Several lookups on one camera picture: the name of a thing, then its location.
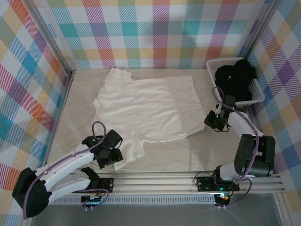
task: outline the black garment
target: black garment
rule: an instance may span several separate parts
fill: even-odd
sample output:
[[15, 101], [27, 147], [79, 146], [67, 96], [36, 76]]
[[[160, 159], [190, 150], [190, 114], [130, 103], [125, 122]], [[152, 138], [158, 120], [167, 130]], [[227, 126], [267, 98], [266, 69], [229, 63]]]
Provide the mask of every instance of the black garment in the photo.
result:
[[235, 95], [236, 101], [252, 100], [249, 84], [256, 78], [256, 73], [247, 60], [241, 59], [234, 66], [218, 68], [215, 78], [216, 86], [220, 87], [225, 95]]

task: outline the purple cable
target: purple cable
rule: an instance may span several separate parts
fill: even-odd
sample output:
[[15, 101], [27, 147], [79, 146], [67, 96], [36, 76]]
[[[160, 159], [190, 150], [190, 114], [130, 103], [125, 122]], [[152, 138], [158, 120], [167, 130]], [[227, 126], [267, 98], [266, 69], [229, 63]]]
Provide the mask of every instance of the purple cable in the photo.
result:
[[243, 176], [242, 176], [240, 179], [238, 179], [237, 181], [235, 181], [235, 183], [237, 184], [237, 183], [243, 181], [243, 179], [248, 175], [248, 173], [249, 173], [250, 170], [251, 170], [251, 167], [252, 167], [252, 165], [253, 165], [253, 163], [254, 163], [254, 160], [255, 160], [255, 157], [256, 157], [256, 154], [257, 154], [257, 150], [258, 150], [258, 146], [259, 146], [259, 135], [258, 135], [258, 132], [257, 132], [255, 126], [250, 122], [250, 120], [249, 120], [248, 118], [246, 118], [246, 117], [245, 117], [242, 113], [240, 113], [238, 110], [233, 109], [233, 107], [230, 107], [230, 106], [224, 104], [222, 101], [220, 101], [220, 100], [218, 99], [218, 97], [216, 96], [216, 93], [214, 92], [215, 89], [218, 89], [218, 90], [222, 93], [222, 96], [224, 96], [224, 92], [222, 91], [221, 88], [219, 88], [219, 87], [217, 87], [217, 86], [213, 87], [213, 89], [212, 89], [212, 94], [213, 94], [214, 98], [217, 100], [217, 102], [219, 102], [222, 106], [224, 106], [224, 107], [226, 107], [226, 108], [229, 108], [230, 110], [234, 111], [234, 112], [237, 113], [239, 116], [241, 116], [241, 117], [249, 124], [249, 126], [251, 127], [251, 129], [253, 130], [253, 132], [254, 132], [254, 134], [255, 134], [255, 136], [256, 136], [256, 143], [255, 143], [255, 148], [254, 148], [254, 151], [253, 151], [253, 156], [252, 156], [252, 158], [251, 158], [251, 160], [250, 160], [250, 163], [249, 163], [248, 167], [246, 168], [246, 170], [245, 170]]
[[245, 179], [243, 179], [242, 181], [245, 181], [245, 180], [248, 180], [248, 181], [250, 182], [250, 186], [249, 186], [247, 192], [244, 193], [243, 197], [241, 197], [241, 198], [238, 199], [236, 202], [234, 202], [234, 203], [232, 203], [232, 204], [230, 204], [230, 205], [228, 205], [228, 206], [222, 206], [222, 205], [220, 205], [220, 204], [218, 204], [218, 203], [217, 203], [216, 205], [218, 205], [219, 207], [225, 207], [225, 208], [228, 208], [228, 207], [234, 206], [235, 204], [237, 204], [237, 203], [239, 203], [240, 201], [242, 201], [242, 200], [246, 197], [246, 195], [249, 194], [249, 192], [250, 192], [250, 190], [251, 190], [251, 187], [252, 187], [252, 181], [251, 181], [249, 178], [245, 178]]
[[[94, 206], [93, 209], [99, 207], [102, 203], [104, 203], [104, 202], [107, 200], [107, 198], [109, 197], [109, 191], [108, 191], [107, 189], [103, 189], [103, 188], [99, 188], [99, 189], [88, 189], [88, 190], [78, 190], [78, 192], [97, 192], [97, 191], [104, 191], [104, 192], [107, 193], [107, 196], [106, 196], [99, 204], [97, 204], [96, 206]], [[85, 207], [85, 209], [92, 209], [91, 207], [87, 207], [87, 206], [86, 206], [86, 202], [87, 202], [87, 201], [84, 202], [84, 207]]]
[[46, 174], [48, 173], [48, 171], [50, 171], [51, 169], [53, 169], [55, 166], [57, 166], [58, 164], [62, 163], [62, 162], [65, 161], [66, 159], [69, 159], [69, 158], [71, 158], [71, 157], [76, 157], [76, 156], [78, 156], [79, 154], [83, 154], [83, 153], [85, 153], [85, 152], [88, 152], [88, 151], [92, 150], [93, 148], [99, 146], [99, 145], [103, 142], [103, 140], [104, 140], [104, 138], [105, 138], [105, 135], [106, 135], [106, 127], [105, 127], [105, 125], [104, 125], [102, 122], [100, 122], [100, 121], [95, 121], [95, 122], [93, 122], [93, 124], [92, 124], [92, 133], [93, 133], [94, 136], [95, 136], [94, 126], [95, 126], [96, 123], [99, 123], [99, 124], [101, 124], [101, 125], [103, 126], [103, 137], [101, 138], [101, 140], [100, 140], [96, 145], [94, 145], [94, 146], [92, 146], [92, 147], [90, 147], [90, 148], [87, 148], [87, 149], [85, 149], [85, 150], [83, 150], [83, 151], [77, 152], [77, 153], [75, 153], [74, 155], [71, 154], [71, 155], [68, 155], [68, 156], [62, 158], [61, 160], [57, 161], [57, 162], [54, 163], [53, 165], [49, 166], [49, 168], [47, 168], [46, 170], [44, 170], [44, 171], [43, 171], [40, 175], [38, 175], [37, 178], [35, 178], [34, 181], [30, 184], [30, 186], [28, 187], [28, 190], [27, 190], [27, 192], [26, 192], [26, 194], [25, 194], [24, 202], [23, 202], [23, 218], [24, 218], [25, 220], [28, 218], [28, 217], [27, 217], [27, 214], [26, 214], [26, 211], [27, 211], [27, 202], [28, 202], [28, 196], [29, 196], [29, 193], [30, 193], [30, 191], [32, 190], [33, 185], [34, 185], [34, 184], [35, 184], [35, 183], [36, 183], [43, 175], [46, 175]]

